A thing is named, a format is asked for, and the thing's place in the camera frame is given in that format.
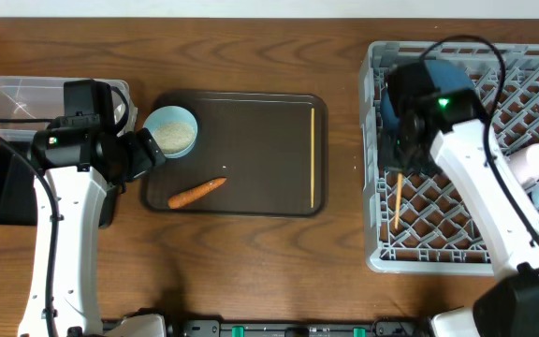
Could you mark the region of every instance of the wooden table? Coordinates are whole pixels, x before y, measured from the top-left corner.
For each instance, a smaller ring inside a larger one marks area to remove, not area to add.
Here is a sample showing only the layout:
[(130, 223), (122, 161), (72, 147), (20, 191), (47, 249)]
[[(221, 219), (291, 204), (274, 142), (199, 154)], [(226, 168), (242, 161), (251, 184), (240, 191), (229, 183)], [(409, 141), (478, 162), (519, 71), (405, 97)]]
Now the wooden table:
[[(154, 213), (140, 184), (128, 185), (99, 231), (102, 316), (147, 306), (232, 320), (431, 315), (471, 305), (494, 282), (366, 266), (357, 75), (374, 40), (461, 33), (539, 43), (539, 21), (1, 19), (0, 75), (124, 79), (138, 127), (176, 88), (311, 93), (328, 104), (328, 206), (315, 218)], [(22, 319), (35, 236), (0, 226), (0, 336)]]

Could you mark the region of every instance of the white wall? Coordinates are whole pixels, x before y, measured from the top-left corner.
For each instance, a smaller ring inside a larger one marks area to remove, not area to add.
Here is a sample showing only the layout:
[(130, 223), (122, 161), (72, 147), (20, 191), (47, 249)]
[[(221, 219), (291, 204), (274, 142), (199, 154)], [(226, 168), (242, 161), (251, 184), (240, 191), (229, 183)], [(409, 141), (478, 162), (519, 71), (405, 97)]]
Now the white wall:
[(539, 19), (539, 0), (0, 0), (0, 17)]

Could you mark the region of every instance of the light blue bowl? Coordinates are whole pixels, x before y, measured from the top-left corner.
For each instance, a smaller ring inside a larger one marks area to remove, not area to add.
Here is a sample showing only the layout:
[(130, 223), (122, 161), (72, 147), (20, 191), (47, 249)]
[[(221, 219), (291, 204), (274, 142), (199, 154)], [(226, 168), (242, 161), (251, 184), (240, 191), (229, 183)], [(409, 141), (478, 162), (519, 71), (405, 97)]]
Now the light blue bowl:
[(143, 127), (148, 128), (149, 132), (153, 134), (153, 132), (155, 132), (155, 130), (159, 126), (171, 122), (186, 122), (191, 125), (191, 127), (193, 127), (193, 129), (195, 130), (195, 138), (190, 143), (190, 145), (186, 147), (186, 149), (175, 154), (164, 154), (166, 158), (180, 158), (187, 155), (189, 152), (191, 152), (191, 150), (193, 150), (193, 147), (195, 146), (195, 141), (197, 140), (197, 120), (189, 110), (173, 106), (159, 108), (155, 110), (152, 114), (150, 114), (149, 117), (147, 117), (147, 120), (145, 120), (145, 125)]

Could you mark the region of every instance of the green tape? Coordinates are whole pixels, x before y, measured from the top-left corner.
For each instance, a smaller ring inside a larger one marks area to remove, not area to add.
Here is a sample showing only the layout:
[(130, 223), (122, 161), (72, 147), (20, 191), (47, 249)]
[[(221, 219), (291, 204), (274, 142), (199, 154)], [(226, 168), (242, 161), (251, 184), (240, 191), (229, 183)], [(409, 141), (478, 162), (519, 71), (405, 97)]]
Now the green tape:
[(353, 337), (365, 337), (365, 329), (363, 329), (363, 328), (354, 328), (353, 329)]
[(232, 327), (232, 337), (244, 337), (244, 327)]

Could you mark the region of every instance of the orange carrot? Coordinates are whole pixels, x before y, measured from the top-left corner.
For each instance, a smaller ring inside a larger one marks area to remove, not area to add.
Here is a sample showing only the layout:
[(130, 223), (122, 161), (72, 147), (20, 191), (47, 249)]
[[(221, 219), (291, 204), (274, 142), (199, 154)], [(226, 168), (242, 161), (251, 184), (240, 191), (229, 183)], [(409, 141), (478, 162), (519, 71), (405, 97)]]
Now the orange carrot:
[(200, 186), (197, 186), (188, 191), (177, 194), (168, 200), (168, 206), (170, 209), (178, 209), (184, 207), (189, 203), (204, 197), (214, 189), (220, 187), (222, 183), (226, 182), (226, 178), (217, 178), (212, 181), (206, 182)]

